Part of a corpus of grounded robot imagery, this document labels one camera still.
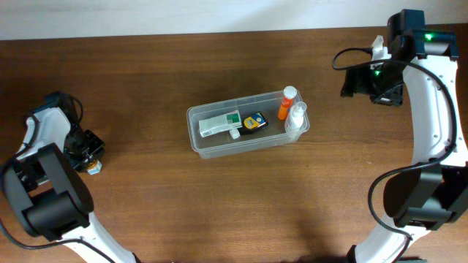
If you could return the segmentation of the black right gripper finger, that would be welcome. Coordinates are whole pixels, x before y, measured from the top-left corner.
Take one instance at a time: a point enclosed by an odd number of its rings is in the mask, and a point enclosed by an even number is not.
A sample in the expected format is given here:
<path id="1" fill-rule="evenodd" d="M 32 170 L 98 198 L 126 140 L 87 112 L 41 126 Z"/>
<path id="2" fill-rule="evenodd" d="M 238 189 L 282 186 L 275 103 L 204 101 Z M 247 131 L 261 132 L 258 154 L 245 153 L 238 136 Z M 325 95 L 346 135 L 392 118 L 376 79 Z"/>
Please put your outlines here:
<path id="1" fill-rule="evenodd" d="M 340 96 L 354 97 L 355 94 L 367 94 L 367 80 L 367 69 L 347 69 Z"/>
<path id="2" fill-rule="evenodd" d="M 375 93 L 370 96 L 370 100 L 373 104 L 400 107 L 403 104 L 403 89 L 403 84 L 386 89 L 377 89 Z"/>

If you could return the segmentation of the small gold-lid jar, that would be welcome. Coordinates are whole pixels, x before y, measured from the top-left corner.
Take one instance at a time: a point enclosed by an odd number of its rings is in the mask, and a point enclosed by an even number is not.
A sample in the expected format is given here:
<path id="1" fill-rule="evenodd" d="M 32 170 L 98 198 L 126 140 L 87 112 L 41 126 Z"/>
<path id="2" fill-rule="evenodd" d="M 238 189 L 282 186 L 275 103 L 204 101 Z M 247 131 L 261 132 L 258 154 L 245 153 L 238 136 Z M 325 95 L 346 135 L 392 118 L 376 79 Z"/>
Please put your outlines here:
<path id="1" fill-rule="evenodd" d="M 95 175 L 100 172 L 101 168 L 101 162 L 98 159 L 95 159 L 88 164 L 88 166 L 86 167 L 86 171 L 90 175 Z"/>

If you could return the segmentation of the orange tube white cap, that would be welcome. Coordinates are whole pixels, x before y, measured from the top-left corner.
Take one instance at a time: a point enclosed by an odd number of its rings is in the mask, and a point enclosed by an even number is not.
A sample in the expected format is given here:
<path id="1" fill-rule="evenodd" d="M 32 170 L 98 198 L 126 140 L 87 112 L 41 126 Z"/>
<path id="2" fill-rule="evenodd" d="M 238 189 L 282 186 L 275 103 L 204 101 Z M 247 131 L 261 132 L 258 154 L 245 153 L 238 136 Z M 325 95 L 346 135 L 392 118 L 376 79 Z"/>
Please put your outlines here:
<path id="1" fill-rule="evenodd" d="M 287 86 L 283 90 L 282 103 L 278 111 L 278 119 L 284 121 L 287 118 L 288 111 L 292 107 L 295 97 L 297 96 L 297 89 L 294 86 Z"/>

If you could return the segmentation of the white spray bottle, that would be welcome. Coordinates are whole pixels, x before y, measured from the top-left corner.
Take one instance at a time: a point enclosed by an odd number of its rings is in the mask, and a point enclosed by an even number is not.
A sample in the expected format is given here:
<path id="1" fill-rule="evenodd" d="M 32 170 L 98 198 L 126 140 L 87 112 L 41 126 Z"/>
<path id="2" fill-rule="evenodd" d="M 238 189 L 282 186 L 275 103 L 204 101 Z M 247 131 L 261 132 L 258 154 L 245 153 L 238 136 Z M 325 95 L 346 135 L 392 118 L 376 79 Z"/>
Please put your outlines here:
<path id="1" fill-rule="evenodd" d="M 306 109 L 307 105 L 305 102 L 297 102 L 291 107 L 284 123 L 284 128 L 287 133 L 298 132 L 301 129 Z"/>

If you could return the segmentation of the dark bottle white cap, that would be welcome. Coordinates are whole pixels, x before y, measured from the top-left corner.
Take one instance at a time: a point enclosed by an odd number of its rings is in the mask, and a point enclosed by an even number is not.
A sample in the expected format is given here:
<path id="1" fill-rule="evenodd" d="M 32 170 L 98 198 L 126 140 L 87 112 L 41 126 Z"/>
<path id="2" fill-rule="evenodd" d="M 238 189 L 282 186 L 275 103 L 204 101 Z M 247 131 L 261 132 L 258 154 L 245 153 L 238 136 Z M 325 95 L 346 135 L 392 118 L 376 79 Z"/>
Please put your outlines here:
<path id="1" fill-rule="evenodd" d="M 242 135 L 250 135 L 268 126 L 268 119 L 262 112 L 253 113 L 241 121 L 241 127 L 229 130 L 229 135 L 233 140 L 239 139 Z"/>

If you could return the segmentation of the white green medicine box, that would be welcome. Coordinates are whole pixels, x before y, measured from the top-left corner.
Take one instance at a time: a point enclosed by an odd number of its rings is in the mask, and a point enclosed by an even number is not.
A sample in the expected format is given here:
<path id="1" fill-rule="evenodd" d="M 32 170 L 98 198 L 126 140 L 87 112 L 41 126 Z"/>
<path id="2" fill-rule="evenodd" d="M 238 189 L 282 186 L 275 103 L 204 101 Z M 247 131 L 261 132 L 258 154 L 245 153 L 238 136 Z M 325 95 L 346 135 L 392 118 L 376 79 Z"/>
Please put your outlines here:
<path id="1" fill-rule="evenodd" d="M 200 120 L 199 133 L 201 137 L 208 137 L 221 132 L 241 127 L 241 116 L 238 110 L 231 111 L 212 118 Z"/>

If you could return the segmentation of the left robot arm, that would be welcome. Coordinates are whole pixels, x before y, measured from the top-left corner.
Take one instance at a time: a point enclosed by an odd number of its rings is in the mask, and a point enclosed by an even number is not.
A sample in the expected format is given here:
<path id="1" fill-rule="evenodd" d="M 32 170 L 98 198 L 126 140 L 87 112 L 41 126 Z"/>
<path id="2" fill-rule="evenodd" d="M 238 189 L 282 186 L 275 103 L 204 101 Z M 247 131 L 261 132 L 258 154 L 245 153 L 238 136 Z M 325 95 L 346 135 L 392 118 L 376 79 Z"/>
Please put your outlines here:
<path id="1" fill-rule="evenodd" d="M 81 128 L 83 114 L 81 102 L 60 91 L 26 113 L 22 145 L 1 166 L 1 192 L 25 232 L 48 243 L 27 245 L 1 230 L 26 250 L 65 245 L 86 262 L 139 262 L 99 222 L 80 177 L 100 172 L 105 153 L 104 142 Z"/>

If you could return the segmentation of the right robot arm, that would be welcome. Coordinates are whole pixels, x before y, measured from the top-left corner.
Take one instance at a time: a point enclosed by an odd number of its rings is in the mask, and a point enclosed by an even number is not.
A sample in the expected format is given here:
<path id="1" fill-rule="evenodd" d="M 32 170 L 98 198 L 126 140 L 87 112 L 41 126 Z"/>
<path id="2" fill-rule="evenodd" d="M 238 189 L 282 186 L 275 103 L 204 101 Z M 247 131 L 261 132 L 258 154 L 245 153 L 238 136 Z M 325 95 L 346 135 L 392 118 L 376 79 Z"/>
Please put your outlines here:
<path id="1" fill-rule="evenodd" d="M 426 28 L 421 10 L 388 19 L 388 36 L 366 48 L 371 60 L 347 66 L 343 97 L 400 106 L 409 96 L 413 154 L 407 167 L 380 175 L 384 214 L 349 262 L 401 262 L 419 238 L 457 221 L 467 210 L 467 144 L 456 98 L 456 35 Z"/>

